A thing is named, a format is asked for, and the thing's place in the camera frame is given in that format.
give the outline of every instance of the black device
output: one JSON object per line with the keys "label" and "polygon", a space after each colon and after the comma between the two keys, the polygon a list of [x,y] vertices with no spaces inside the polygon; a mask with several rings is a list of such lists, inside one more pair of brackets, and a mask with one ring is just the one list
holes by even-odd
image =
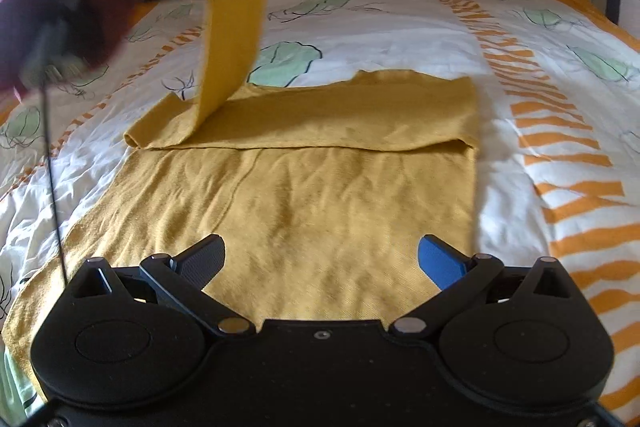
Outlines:
{"label": "black device", "polygon": [[622,425],[596,403],[610,338],[560,262],[504,267],[433,236],[418,257],[446,287],[388,330],[259,332],[202,292],[225,262],[217,235],[138,267],[88,259],[33,341],[50,402],[27,425]]}

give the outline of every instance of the white bed sheet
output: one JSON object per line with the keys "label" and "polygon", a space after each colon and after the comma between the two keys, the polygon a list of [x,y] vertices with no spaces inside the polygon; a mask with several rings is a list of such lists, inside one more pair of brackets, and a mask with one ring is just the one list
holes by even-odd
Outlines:
{"label": "white bed sheet", "polygon": [[[556,100],[575,105],[593,127],[593,132],[561,130],[582,142],[521,147],[523,130],[516,127],[511,105],[528,99],[508,95],[505,89],[522,92],[532,86],[518,89],[500,84],[495,69],[481,54],[482,42],[463,25],[460,14],[455,14],[451,6],[442,0],[304,1],[269,0],[264,51],[252,81],[317,86],[351,78],[358,70],[389,68],[408,68],[443,78],[469,75],[478,90],[481,114],[477,250],[497,255],[505,264],[527,266],[542,255],[554,253],[549,247],[554,241],[593,229],[626,227],[624,241],[600,241],[591,249],[569,251],[562,262],[574,273],[593,271],[615,261],[631,263],[629,266],[640,261],[640,235],[634,228],[640,227],[637,52],[555,0],[475,0],[505,32],[533,51],[534,60],[551,77],[549,82],[566,97]],[[202,10],[202,0],[161,4],[138,25],[123,54],[102,78],[76,87],[84,90],[84,95],[76,90],[72,90],[75,94],[55,93],[54,134],[62,136],[65,129],[71,131],[54,160],[63,233],[98,200],[126,160],[123,132],[169,89],[186,98],[193,96],[201,41],[195,32],[184,31],[201,23]],[[165,56],[148,64],[156,54]],[[606,65],[599,63],[596,55],[604,58]],[[127,80],[145,63],[144,74]],[[130,85],[114,92],[123,82]],[[104,107],[94,107],[100,102]],[[524,118],[547,116],[566,118],[566,114],[546,110]],[[74,119],[76,123],[68,127]],[[558,132],[557,127],[544,124],[535,129],[539,134]],[[3,310],[15,298],[17,283],[32,275],[53,252],[44,169],[35,168],[28,179],[11,188],[25,166],[36,165],[40,151],[37,140],[26,147],[0,149],[0,198],[4,195],[0,201],[0,278],[7,295],[0,306]],[[524,155],[583,153],[606,155],[612,166],[560,160],[524,165]],[[561,207],[584,194],[556,189],[541,198],[535,185],[575,188],[589,180],[620,182],[624,196],[607,195],[613,201],[608,206],[596,204],[588,212],[548,223],[544,208]],[[635,275],[617,280],[596,277],[583,287],[587,297],[596,301],[603,295],[610,296],[610,292],[621,296],[620,305],[605,305],[606,311],[600,314],[611,335],[637,324],[639,282],[636,269]],[[640,373],[639,359],[636,345],[618,353],[605,395],[614,396],[632,384]],[[626,421],[640,413],[637,396],[616,404],[615,412]]]}

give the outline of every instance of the glove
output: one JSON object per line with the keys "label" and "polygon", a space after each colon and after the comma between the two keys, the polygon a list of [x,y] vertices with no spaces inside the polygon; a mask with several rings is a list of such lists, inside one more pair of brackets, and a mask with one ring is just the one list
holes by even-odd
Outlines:
{"label": "glove", "polygon": [[[130,18],[141,0],[85,0],[101,31],[99,48],[81,57],[90,68],[97,68],[117,51],[130,31]],[[20,81],[20,70],[31,53],[47,20],[58,12],[60,0],[0,0],[0,90],[14,88],[18,95],[28,88]]]}

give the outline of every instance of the bed sheet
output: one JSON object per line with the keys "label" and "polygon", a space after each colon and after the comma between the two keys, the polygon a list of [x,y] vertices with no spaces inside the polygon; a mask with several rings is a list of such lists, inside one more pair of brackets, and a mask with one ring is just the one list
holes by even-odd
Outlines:
{"label": "bed sheet", "polygon": [[[249,77],[256,84],[317,86],[390,68],[472,77],[482,140],[477,250],[516,266],[542,255],[561,259],[616,345],[603,403],[625,421],[636,418],[640,56],[634,43],[558,0],[269,0],[268,6]],[[56,93],[54,130],[62,141],[54,175],[63,233],[126,160],[124,131],[168,90],[194,95],[202,7],[201,0],[158,6],[101,78]],[[14,130],[20,128],[23,140],[37,107],[28,103],[13,114],[21,111],[27,116]],[[53,252],[46,178],[37,166],[41,147],[30,140],[0,152],[4,309],[18,282]]]}

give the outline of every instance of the black cable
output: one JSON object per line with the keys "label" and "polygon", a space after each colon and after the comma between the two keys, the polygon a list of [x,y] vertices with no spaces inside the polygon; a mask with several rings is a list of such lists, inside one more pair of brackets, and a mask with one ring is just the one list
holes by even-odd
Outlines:
{"label": "black cable", "polygon": [[49,175],[49,196],[51,198],[51,211],[53,213],[53,223],[56,232],[56,241],[58,244],[58,259],[60,260],[60,267],[62,268],[62,279],[65,282],[65,286],[68,284],[68,276],[66,274],[65,255],[62,250],[62,237],[60,235],[60,220],[58,219],[58,207],[56,205],[56,190],[53,184],[53,171],[51,169],[51,151],[50,151],[50,132],[49,132],[49,97],[47,95],[47,83],[42,82],[40,85],[40,92],[42,94],[42,122],[44,131],[44,147],[45,158],[47,162],[47,173]]}

